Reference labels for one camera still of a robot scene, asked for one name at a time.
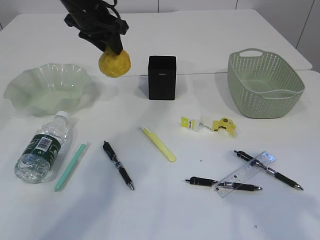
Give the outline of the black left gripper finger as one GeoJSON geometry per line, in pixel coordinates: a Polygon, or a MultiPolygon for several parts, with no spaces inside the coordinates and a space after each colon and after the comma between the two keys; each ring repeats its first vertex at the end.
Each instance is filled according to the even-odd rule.
{"type": "Polygon", "coordinates": [[[121,36],[118,33],[109,34],[105,41],[105,51],[111,50],[114,54],[120,55],[123,50],[121,36]]]}
{"type": "Polygon", "coordinates": [[[87,35],[84,32],[79,32],[78,36],[86,40],[87,42],[93,44],[95,47],[97,47],[100,51],[104,52],[106,49],[106,43],[101,41],[99,38],[92,36],[92,35],[87,35]]]}

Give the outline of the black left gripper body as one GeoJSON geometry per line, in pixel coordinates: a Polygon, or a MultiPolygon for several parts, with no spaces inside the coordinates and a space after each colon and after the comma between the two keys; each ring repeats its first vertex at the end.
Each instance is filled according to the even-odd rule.
{"type": "Polygon", "coordinates": [[[64,22],[68,27],[74,27],[87,36],[116,33],[125,35],[129,29],[127,22],[113,15],[98,17],[80,16],[76,19],[69,13],[64,22]]]}

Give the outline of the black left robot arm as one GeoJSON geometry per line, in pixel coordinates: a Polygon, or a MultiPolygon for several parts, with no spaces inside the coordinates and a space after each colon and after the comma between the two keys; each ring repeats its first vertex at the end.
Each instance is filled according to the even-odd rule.
{"type": "Polygon", "coordinates": [[[112,4],[104,0],[62,0],[68,14],[64,22],[68,27],[79,30],[78,36],[104,52],[112,50],[120,55],[123,50],[121,35],[129,25],[116,10],[117,1],[112,4]]]}

